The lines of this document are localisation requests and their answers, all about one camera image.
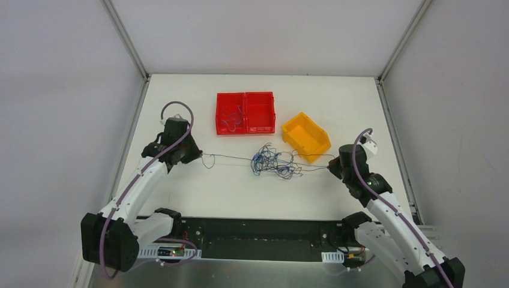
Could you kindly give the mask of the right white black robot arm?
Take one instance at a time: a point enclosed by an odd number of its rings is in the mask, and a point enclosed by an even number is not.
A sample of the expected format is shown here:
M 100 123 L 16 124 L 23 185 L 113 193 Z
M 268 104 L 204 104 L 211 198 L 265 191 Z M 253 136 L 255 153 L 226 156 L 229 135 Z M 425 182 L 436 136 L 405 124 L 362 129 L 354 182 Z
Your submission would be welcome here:
M 328 170 L 370 212 L 356 212 L 342 220 L 342 241 L 368 248 L 402 287 L 462 287 L 466 272 L 463 263 L 446 256 L 403 213 L 384 177 L 370 172 L 367 160 L 376 151 L 371 141 L 343 145 L 338 157 L 328 164 Z

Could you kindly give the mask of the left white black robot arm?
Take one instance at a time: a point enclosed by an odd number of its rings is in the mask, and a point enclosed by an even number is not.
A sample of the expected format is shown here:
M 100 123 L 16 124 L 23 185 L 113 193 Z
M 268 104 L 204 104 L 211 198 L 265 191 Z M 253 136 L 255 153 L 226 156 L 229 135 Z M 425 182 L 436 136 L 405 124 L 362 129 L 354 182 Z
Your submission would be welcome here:
M 80 223 L 83 259 L 105 268 L 127 272 L 147 245 L 164 238 L 182 238 L 181 213 L 158 208 L 138 220 L 148 197 L 177 164 L 188 164 L 202 156 L 182 118 L 166 120 L 164 130 L 147 144 L 129 182 L 97 214 L 87 213 Z

